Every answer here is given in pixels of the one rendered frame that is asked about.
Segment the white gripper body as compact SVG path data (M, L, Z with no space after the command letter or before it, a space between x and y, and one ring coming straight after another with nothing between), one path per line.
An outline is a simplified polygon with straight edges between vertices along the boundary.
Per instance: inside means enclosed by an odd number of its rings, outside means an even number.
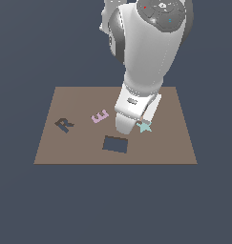
M151 122L157 110L160 94L150 94L147 97L135 96L127 90L125 84L116 101L116 130L129 134L138 121Z

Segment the brown board mat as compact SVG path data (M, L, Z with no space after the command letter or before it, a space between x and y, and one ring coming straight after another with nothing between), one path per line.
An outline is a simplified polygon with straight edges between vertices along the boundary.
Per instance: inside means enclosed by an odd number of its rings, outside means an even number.
M181 164L197 163L187 126L174 87L163 87L151 125L130 134L116 130L114 105L119 87L57 87L34 160L38 164ZM109 114L94 123L91 116L102 110ZM73 127L61 131L55 122L66 118ZM103 150L105 136L126 138L127 153Z

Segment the teal star piece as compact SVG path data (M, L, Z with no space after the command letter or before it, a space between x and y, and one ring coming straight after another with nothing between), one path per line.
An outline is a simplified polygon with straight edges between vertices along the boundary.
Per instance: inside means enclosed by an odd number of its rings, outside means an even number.
M145 132L145 131L150 132L151 131L151 128L150 128L151 122L145 123L145 122L142 122L142 121L138 121L137 125L140 128L140 132Z

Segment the pink letter E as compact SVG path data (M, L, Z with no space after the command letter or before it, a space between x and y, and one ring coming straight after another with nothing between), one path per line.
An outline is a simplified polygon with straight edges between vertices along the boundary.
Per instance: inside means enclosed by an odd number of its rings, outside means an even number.
M104 120L105 118L107 118L109 116L109 114L106 112L106 110L102 110L101 112L98 112L96 114L96 116L92 115L91 119L94 121L94 123L98 123L102 120Z

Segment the dark navy square block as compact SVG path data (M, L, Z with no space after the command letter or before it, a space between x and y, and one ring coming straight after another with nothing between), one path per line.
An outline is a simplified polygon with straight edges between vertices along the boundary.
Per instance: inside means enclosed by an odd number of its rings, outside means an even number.
M116 153L127 153L128 140L126 138L106 135L103 143L103 150Z

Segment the dark grey letter R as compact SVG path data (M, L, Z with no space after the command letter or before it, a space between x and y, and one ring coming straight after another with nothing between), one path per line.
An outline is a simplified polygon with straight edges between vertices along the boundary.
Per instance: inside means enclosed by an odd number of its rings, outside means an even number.
M55 125L63 132L68 133L69 127L73 127L74 123L70 123L66 118L60 118L55 122Z

